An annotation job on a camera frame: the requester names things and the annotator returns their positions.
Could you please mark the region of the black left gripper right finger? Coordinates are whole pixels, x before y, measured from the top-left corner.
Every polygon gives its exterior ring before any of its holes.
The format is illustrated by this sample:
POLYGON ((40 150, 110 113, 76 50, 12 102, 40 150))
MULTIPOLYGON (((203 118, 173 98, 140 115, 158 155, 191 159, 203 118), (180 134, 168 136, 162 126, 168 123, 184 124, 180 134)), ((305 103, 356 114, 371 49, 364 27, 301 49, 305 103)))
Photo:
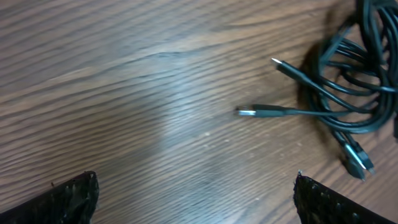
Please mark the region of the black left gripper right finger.
POLYGON ((303 224, 394 224, 301 173, 295 179, 293 200, 303 224))

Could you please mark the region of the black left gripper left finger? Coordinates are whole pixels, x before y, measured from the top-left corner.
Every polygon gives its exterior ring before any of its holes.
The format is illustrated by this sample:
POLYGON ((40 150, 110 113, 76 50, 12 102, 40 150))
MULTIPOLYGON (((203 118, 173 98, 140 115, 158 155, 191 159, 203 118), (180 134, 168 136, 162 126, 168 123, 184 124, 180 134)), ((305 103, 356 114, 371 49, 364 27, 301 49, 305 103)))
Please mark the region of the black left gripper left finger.
POLYGON ((90 224, 100 194, 98 178, 86 171, 1 214, 1 224, 90 224))

